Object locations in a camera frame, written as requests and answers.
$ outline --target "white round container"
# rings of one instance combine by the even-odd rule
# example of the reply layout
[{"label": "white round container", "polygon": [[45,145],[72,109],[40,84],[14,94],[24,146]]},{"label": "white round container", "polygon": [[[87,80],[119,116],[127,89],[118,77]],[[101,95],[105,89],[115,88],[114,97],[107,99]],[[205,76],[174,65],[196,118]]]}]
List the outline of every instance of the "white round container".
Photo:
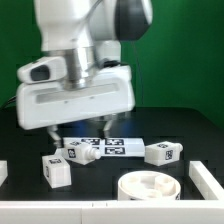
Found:
[{"label": "white round container", "polygon": [[179,200],[181,187],[173,177],[153,171],[125,174],[118,181],[118,200]]}]

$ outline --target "green wall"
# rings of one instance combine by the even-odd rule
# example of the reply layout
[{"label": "green wall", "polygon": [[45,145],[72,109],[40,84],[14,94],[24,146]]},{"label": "green wall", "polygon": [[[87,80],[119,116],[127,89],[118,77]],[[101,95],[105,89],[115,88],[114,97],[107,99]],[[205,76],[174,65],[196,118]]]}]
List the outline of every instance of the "green wall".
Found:
[{"label": "green wall", "polygon": [[[194,108],[224,128],[224,1],[152,2],[149,32],[122,44],[137,106]],[[15,95],[17,68],[41,57],[40,43],[33,1],[0,0],[0,103]]]}]

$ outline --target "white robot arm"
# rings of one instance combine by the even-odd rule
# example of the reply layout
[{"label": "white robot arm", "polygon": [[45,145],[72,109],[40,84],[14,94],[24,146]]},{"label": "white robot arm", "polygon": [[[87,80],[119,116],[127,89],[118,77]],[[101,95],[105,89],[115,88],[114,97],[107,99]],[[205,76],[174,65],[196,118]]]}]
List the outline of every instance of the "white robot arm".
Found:
[{"label": "white robot arm", "polygon": [[130,67],[101,68],[99,60],[120,57],[119,45],[105,41],[147,31],[150,0],[35,0],[35,11],[45,57],[18,70],[19,124],[33,129],[131,110]]}]

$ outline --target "black table surface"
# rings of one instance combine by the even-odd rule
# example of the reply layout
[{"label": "black table surface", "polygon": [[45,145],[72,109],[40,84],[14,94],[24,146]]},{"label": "black table surface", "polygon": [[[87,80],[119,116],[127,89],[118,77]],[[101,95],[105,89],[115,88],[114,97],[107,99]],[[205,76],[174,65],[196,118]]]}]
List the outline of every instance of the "black table surface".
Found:
[{"label": "black table surface", "polygon": [[[99,137],[102,123],[79,121],[61,125],[63,137]],[[180,161],[160,167],[143,158],[101,158],[86,166],[72,163],[72,185],[51,189],[42,170],[42,156],[55,146],[46,128],[23,130],[16,109],[0,111],[0,160],[7,160],[8,178],[0,187],[6,201],[116,200],[118,179],[132,171],[166,173],[181,184],[182,200],[203,197],[188,176],[189,161],[202,161],[219,183],[224,184],[224,132],[201,113],[186,108],[136,108],[129,118],[115,121],[114,138],[142,138],[145,145],[162,141],[181,143]]]}]

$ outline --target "white cube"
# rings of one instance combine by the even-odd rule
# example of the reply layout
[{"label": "white cube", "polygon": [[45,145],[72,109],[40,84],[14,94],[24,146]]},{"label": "white cube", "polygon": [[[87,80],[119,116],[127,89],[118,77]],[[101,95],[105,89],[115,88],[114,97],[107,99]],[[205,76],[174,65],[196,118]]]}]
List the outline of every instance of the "white cube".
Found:
[{"label": "white cube", "polygon": [[0,161],[0,186],[8,176],[7,161]]},{"label": "white cube", "polygon": [[52,188],[71,185],[70,166],[60,155],[43,156],[44,176]]},{"label": "white cube", "polygon": [[161,166],[180,159],[183,146],[179,143],[160,142],[145,147],[145,162]]}]

